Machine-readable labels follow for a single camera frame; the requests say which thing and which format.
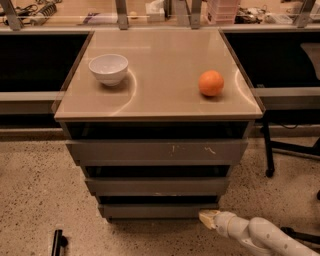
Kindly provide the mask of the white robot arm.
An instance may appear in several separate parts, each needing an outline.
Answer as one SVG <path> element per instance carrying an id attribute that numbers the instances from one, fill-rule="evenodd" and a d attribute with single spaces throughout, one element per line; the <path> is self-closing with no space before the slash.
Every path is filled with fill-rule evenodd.
<path id="1" fill-rule="evenodd" d="M 199 212 L 199 220 L 208 229 L 238 241 L 254 256 L 320 256 L 261 217 L 247 220 L 231 212 L 205 209 Z"/>

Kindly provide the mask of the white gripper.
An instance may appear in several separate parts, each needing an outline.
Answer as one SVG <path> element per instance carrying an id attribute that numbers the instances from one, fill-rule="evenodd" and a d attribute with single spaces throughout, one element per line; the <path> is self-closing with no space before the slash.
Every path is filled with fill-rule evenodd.
<path id="1" fill-rule="evenodd" d="M 199 211 L 199 220 L 210 230 L 215 229 L 218 234 L 228 238 L 228 226 L 234 213 L 218 210 L 203 209 Z"/>

